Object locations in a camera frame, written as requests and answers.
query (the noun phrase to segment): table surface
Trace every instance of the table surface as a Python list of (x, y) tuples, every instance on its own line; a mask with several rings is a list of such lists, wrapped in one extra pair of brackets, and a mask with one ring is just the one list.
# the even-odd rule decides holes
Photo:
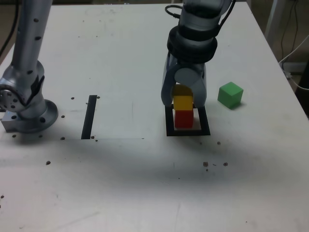
[[(0, 127), (1, 231), (309, 230), (308, 119), (248, 5), (206, 64), (205, 137), (166, 137), (160, 91), (178, 22), (165, 6), (52, 7), (39, 60), (59, 118), (16, 138)], [(236, 110), (217, 101), (230, 81), (244, 89)], [(100, 96), (95, 139), (81, 140), (89, 95)]]

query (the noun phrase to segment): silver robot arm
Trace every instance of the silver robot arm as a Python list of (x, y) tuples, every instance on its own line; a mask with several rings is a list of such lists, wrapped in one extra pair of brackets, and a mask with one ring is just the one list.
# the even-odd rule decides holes
[[(189, 87), (196, 108), (206, 101), (205, 63), (211, 60), (217, 48), (216, 36), (230, 14), (235, 0), (185, 0), (179, 23), (169, 32), (168, 56), (164, 68), (161, 99), (165, 106), (173, 101), (176, 83)], [(219, 24), (221, 16), (226, 17)]]
[(51, 126), (58, 117), (54, 103), (42, 95), (44, 68), (38, 61), (53, 0), (24, 0), (13, 60), (0, 79), (2, 124), (7, 132), (31, 133)]

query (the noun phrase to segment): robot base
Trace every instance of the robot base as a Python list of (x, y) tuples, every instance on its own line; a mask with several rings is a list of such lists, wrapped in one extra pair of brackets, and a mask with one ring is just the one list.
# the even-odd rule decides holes
[(204, 136), (204, 135), (211, 134), (209, 130), (206, 110), (204, 106), (197, 109), (199, 123), (201, 126), (200, 130), (175, 130), (174, 129), (173, 108), (174, 108), (174, 104), (172, 104), (170, 107), (165, 106), (166, 136)]
[(6, 111), (2, 124), (6, 132), (34, 133), (50, 127), (58, 118), (57, 106), (45, 100), (46, 110), (39, 117), (22, 119), (17, 113)]

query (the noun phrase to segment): black tape strip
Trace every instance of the black tape strip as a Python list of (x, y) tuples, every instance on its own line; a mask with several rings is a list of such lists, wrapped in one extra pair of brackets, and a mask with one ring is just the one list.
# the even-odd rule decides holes
[(85, 121), (84, 121), (83, 132), (82, 132), (82, 139), (90, 139), (93, 117), (95, 115), (95, 110), (96, 110), (96, 103), (97, 103), (97, 96), (90, 95), (88, 104), (87, 104), (87, 111), (86, 111), (86, 116), (85, 116)]

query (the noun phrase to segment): floor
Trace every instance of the floor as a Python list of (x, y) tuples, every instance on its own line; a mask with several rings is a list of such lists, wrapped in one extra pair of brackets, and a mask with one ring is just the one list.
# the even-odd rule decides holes
[[(95, 0), (94, 3), (105, 3), (103, 0)], [(121, 3), (122, 0), (113, 1), (115, 3)], [(140, 1), (132, 0), (132, 3), (139, 3)], [(167, 2), (166, 0), (158, 0), (160, 3)], [(279, 32), (273, 46), (273, 52), (277, 60), (282, 59), (282, 51), (281, 51), (281, 37), (283, 35), (284, 28), (286, 26), (288, 15), (290, 8), (293, 4), (292, 0), (287, 1), (285, 10), (284, 10), (284, 17), (281, 20)], [(252, 12), (256, 21), (258, 22), (261, 31), (265, 31), (268, 16), (270, 13), (272, 5), (272, 0), (252, 0)], [(302, 40), (309, 34), (309, 27), (308, 27), (308, 12), (309, 12), (309, 0), (299, 0), (299, 4), (297, 5), (297, 15), (298, 15), (298, 34), (296, 38), (296, 46), (302, 42)], [(0, 5), (0, 45), (4, 43), (6, 40), (7, 35), (10, 32), (11, 25), (14, 18), (14, 6), (12, 5)], [(287, 31), (285, 33), (285, 37), (283, 40), (283, 49), (284, 49), (284, 56), (289, 54), (292, 48), (293, 39), (295, 35), (295, 15), (292, 14), (290, 24), (287, 27)], [(0, 57), (0, 64), (2, 63), (4, 57), (11, 49), (12, 45), (14, 44), (15, 34), (13, 35), (12, 39), (10, 40), (8, 46), (6, 47), (4, 54)], [(309, 46), (302, 46), (296, 51), (293, 55), (291, 55), (289, 61), (291, 62), (307, 62), (309, 57)], [(300, 76), (294, 77), (296, 82), (299, 81)], [(291, 83), (291, 87), (293, 90), (296, 89), (296, 86)]]

